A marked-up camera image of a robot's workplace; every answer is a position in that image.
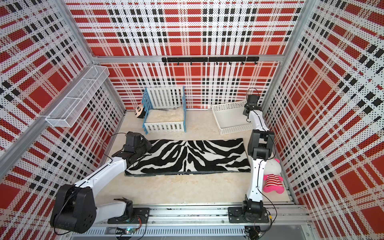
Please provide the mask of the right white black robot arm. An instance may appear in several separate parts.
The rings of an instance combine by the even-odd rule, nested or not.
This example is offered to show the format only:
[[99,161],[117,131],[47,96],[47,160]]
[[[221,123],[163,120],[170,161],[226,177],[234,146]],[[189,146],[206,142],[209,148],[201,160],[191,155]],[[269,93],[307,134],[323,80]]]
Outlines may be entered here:
[[243,201],[243,216],[246,219],[260,219],[266,215],[262,188],[267,161],[272,159],[275,134],[267,127],[260,107],[246,103],[243,115],[247,116],[253,126],[248,143],[252,176]]

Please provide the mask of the white plastic basket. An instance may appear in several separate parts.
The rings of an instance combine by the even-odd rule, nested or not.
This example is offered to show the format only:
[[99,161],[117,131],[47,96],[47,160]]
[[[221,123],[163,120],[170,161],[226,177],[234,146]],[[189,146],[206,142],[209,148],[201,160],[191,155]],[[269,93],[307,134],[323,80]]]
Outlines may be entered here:
[[252,130],[252,123],[243,115],[246,101],[212,105],[211,109],[215,117],[220,135]]

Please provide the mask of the grey zebra plush pillowcase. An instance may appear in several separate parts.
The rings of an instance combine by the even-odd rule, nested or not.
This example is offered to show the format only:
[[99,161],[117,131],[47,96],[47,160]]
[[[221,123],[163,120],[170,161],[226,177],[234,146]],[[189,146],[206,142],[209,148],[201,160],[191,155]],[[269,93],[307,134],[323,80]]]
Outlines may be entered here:
[[127,177],[251,171],[243,139],[151,140],[152,148],[125,170]]

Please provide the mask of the white pink plush doll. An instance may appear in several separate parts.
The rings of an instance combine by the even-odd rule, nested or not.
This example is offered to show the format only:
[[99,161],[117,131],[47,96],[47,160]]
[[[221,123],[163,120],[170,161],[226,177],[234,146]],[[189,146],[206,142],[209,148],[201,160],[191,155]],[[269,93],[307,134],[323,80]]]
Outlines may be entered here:
[[267,160],[264,169],[264,187],[265,193],[276,192],[283,194],[285,187],[283,184],[283,177],[281,176],[282,167],[278,159]]

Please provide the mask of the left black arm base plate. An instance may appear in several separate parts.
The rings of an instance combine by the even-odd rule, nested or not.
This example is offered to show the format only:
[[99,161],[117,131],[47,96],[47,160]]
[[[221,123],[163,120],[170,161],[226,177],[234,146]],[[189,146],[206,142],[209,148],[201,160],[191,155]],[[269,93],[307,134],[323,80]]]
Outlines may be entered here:
[[131,217],[115,217],[108,219],[108,224],[147,224],[150,215],[150,208],[133,208]]

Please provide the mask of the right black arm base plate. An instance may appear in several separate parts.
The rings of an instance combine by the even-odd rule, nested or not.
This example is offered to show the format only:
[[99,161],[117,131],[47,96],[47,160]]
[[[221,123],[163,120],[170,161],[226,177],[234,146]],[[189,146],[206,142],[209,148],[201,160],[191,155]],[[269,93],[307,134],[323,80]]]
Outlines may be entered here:
[[243,212],[241,207],[229,207],[228,217],[230,223],[250,223],[250,224],[267,224],[270,222],[270,217],[266,208],[260,214]]

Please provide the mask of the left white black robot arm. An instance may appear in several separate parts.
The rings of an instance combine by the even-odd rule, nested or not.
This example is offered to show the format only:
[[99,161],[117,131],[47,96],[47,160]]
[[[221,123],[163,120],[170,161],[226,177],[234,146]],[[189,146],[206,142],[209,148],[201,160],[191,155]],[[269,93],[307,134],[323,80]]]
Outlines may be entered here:
[[130,221],[134,217],[133,203],[124,197],[113,203],[97,206],[98,193],[117,175],[125,172],[152,148],[144,139],[139,144],[125,145],[109,162],[88,177],[73,185],[61,186],[56,194],[50,225],[65,233],[85,233],[94,223],[112,220],[113,223]]

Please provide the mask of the blue white toy crib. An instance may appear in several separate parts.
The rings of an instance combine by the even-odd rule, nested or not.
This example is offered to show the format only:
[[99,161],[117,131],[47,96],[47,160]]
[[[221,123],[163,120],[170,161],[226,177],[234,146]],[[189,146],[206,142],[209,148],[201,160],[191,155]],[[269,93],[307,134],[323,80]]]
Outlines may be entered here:
[[187,103],[185,87],[145,88],[143,128],[146,134],[186,132]]

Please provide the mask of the black hook rail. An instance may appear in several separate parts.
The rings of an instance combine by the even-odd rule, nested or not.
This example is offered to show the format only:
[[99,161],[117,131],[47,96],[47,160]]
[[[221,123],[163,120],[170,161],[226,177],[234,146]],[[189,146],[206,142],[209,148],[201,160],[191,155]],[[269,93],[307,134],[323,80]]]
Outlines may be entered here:
[[163,63],[258,62],[260,57],[174,57],[162,58]]

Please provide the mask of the green circuit board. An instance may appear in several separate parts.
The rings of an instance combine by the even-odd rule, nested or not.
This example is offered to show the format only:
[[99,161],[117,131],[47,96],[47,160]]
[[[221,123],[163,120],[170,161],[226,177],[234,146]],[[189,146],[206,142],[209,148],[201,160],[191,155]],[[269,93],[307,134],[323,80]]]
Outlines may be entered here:
[[116,235],[133,235],[137,231],[137,228],[116,228]]

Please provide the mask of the panda plush toy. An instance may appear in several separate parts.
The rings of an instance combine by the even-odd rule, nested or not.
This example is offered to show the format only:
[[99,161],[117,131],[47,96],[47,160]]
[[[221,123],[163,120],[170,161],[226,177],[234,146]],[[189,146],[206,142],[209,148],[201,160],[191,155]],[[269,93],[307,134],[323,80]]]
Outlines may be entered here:
[[143,104],[139,104],[135,107],[135,117],[138,119],[144,119],[146,116],[146,108]]

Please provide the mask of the aluminium mounting rail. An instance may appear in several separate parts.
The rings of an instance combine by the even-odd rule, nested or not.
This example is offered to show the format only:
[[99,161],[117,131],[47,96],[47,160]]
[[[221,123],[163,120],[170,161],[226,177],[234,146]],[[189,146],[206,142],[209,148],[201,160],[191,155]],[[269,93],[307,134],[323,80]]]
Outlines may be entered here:
[[[145,240],[150,237],[239,237],[259,240],[315,240],[312,221],[303,206],[267,205],[267,224],[230,223],[229,207],[236,205],[147,206],[148,223],[94,224],[84,234],[66,234],[64,240]],[[116,235],[116,228],[137,228],[133,235]]]

